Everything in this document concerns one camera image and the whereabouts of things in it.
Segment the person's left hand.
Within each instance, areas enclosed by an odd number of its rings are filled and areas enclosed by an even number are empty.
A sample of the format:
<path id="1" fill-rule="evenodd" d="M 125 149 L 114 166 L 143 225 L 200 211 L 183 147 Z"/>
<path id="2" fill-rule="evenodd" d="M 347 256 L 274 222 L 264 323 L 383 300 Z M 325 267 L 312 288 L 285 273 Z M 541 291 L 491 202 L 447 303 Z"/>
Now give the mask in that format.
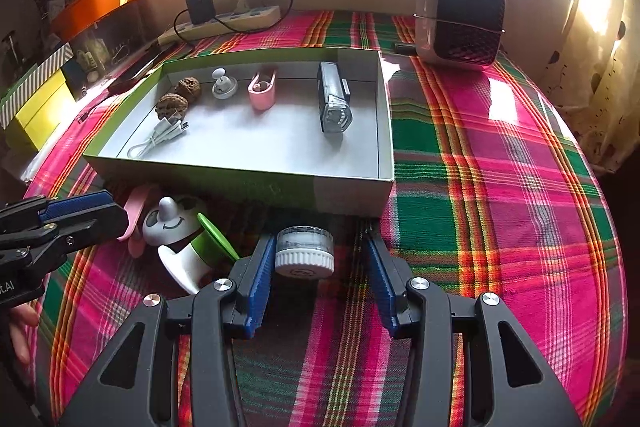
<path id="1" fill-rule="evenodd" d="M 23 365 L 30 362 L 26 329 L 35 329 L 39 325 L 38 312 L 28 303 L 12 308 L 9 311 L 9 334 L 17 360 Z"/>

